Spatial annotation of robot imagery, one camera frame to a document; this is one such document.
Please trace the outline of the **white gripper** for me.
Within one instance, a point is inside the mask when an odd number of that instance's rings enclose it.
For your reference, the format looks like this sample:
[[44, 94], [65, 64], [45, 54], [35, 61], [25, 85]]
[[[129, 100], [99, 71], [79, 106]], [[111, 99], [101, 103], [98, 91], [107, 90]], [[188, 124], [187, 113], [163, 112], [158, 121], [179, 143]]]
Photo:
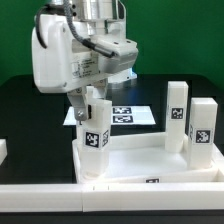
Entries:
[[137, 43], [125, 37], [120, 23], [112, 23], [108, 34], [91, 36], [93, 42], [115, 53], [108, 58], [79, 43], [64, 16], [42, 15], [40, 31], [47, 48], [40, 45], [36, 29], [32, 32], [32, 64], [37, 88], [42, 93], [68, 92], [75, 119], [89, 120], [91, 106], [86, 93], [74, 89], [95, 82], [93, 97], [105, 99], [106, 78], [133, 67], [138, 55]]

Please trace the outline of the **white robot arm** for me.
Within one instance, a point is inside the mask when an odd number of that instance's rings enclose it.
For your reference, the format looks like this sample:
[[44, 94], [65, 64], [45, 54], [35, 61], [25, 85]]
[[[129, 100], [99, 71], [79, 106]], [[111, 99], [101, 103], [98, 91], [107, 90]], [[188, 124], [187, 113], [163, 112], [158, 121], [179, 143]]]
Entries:
[[35, 85], [42, 93], [65, 93], [78, 121], [91, 116], [86, 87], [132, 68], [137, 56], [120, 0], [50, 0], [35, 15]]

